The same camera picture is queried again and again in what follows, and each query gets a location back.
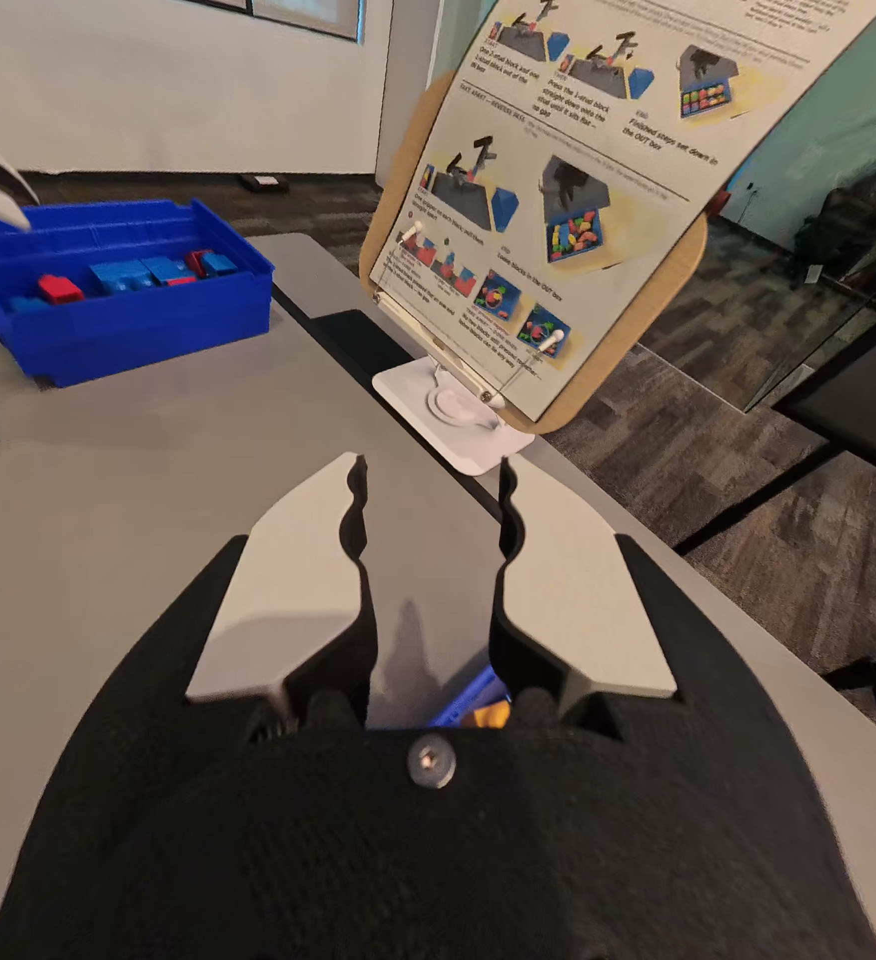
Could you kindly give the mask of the pile of colourful toy blocks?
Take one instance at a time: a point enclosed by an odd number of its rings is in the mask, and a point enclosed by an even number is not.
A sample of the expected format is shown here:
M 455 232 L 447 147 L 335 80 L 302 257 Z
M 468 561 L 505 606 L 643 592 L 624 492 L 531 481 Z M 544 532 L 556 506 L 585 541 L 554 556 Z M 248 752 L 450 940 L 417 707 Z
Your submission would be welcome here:
M 191 251 L 182 259 L 155 256 L 108 261 L 91 265 L 89 270 L 97 290 L 103 295 L 180 286 L 231 277 L 239 272 L 238 266 L 227 256 L 203 248 Z M 11 297 L 7 309 L 12 314 L 20 314 L 81 303 L 86 299 L 83 288 L 76 282 L 63 275 L 45 273 L 36 282 L 35 294 Z

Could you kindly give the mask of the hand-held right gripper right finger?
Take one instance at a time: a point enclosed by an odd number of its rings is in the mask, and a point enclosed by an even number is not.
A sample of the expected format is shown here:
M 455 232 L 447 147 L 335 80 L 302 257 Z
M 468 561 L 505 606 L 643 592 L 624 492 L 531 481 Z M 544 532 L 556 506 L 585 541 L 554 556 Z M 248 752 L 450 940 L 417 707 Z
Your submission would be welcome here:
M 612 525 L 522 456 L 503 460 L 499 480 L 491 661 L 508 690 L 547 690 L 562 718 L 596 694 L 674 699 L 677 682 Z

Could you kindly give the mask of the metal poster bracket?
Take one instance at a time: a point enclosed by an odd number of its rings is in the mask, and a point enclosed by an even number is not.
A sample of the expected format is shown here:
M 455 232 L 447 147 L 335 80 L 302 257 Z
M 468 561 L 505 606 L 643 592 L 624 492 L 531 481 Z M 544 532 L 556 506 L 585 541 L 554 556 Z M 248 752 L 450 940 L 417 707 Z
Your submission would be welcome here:
M 486 402 L 466 389 L 446 368 L 434 363 L 425 404 L 429 412 L 447 426 L 496 431 L 503 420 Z

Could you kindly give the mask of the white stand base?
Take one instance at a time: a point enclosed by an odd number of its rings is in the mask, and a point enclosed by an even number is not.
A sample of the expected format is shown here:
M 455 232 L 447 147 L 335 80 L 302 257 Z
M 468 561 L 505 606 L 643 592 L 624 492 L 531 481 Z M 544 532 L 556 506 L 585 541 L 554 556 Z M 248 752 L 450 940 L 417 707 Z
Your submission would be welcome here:
M 399 414 L 441 459 L 459 474 L 487 474 L 501 460 L 526 450 L 534 436 L 505 426 L 496 431 L 448 426 L 427 409 L 435 361 L 423 357 L 375 375 L 372 389 Z

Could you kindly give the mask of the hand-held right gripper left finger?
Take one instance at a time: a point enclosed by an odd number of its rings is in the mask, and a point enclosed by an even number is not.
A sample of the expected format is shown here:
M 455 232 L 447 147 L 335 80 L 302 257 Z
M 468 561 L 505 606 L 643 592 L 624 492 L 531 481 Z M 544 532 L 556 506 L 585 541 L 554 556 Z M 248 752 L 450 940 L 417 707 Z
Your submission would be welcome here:
M 254 523 L 185 691 L 205 704 L 267 701 L 285 727 L 332 691 L 367 723 L 375 613 L 362 554 L 368 465 L 345 452 Z

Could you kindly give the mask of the blue plastic bin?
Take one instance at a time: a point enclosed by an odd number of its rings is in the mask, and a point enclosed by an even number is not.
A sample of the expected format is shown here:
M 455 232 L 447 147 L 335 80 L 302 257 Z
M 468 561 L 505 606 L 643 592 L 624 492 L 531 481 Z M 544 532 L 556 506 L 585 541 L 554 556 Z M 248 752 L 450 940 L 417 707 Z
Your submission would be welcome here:
M 445 704 L 426 724 L 432 729 L 460 729 L 473 727 L 471 714 L 489 703 L 501 700 L 511 702 L 511 694 L 492 666 L 484 666 L 463 689 Z
M 199 200 L 30 207 L 31 228 L 0 222 L 0 344 L 25 376 L 68 387 L 198 353 L 269 330 L 273 264 Z M 102 294 L 89 267 L 215 250 L 239 273 L 136 293 Z M 12 314 L 43 274 L 65 276 L 87 299 Z

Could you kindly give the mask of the black desk mat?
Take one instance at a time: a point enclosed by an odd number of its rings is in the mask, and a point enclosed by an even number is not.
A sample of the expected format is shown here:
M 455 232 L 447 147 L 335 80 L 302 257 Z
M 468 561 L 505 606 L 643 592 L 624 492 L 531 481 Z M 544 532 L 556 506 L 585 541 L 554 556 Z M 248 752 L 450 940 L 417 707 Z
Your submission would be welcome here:
M 354 368 L 367 378 L 413 360 L 411 354 L 361 310 L 312 318 L 306 327 L 342 365 Z

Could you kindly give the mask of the framed grey screen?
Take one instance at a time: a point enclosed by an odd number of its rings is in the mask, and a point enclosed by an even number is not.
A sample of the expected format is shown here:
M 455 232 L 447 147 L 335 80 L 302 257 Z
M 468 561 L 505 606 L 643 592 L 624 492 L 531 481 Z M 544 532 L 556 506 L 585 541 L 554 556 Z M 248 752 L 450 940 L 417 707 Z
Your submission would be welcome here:
M 876 467 L 876 325 L 788 392 L 774 409 Z

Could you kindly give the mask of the instruction poster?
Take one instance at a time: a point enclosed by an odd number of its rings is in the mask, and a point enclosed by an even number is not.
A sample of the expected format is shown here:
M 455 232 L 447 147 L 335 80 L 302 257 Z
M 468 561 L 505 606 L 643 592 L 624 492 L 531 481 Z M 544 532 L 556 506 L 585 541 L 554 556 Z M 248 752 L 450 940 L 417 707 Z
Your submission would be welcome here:
M 371 282 L 537 422 L 876 2 L 497 2 Z

